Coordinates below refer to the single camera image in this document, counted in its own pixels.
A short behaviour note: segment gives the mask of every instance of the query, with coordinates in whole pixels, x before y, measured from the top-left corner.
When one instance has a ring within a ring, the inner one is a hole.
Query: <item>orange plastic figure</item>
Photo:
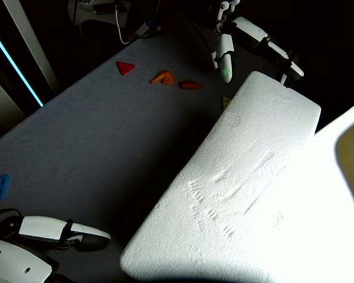
[[[164,72],[161,72],[153,80],[150,80],[150,83],[156,84],[158,81],[161,81],[161,83],[166,84],[166,85],[172,85],[172,84],[176,83],[176,78],[171,72],[164,71]]]

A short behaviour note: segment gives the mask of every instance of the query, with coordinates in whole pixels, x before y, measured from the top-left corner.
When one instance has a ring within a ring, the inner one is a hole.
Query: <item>led light strip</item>
[[[17,74],[19,75],[19,77],[22,79],[22,81],[24,82],[24,84],[27,86],[27,88],[29,89],[30,93],[34,96],[35,100],[38,102],[38,104],[43,107],[43,103],[42,101],[38,98],[38,96],[36,95],[36,93],[34,92],[34,90],[31,88],[31,86],[29,85],[28,81],[26,80],[26,78],[24,77],[24,75],[22,75],[22,72],[19,70],[19,68],[17,67],[16,63],[14,63],[12,57],[9,55],[9,53],[7,52],[7,50],[5,49],[4,45],[2,45],[1,41],[0,41],[0,49],[1,51],[5,54],[6,58],[8,59],[8,61],[12,64],[13,68],[15,69],[15,71],[17,72]]]

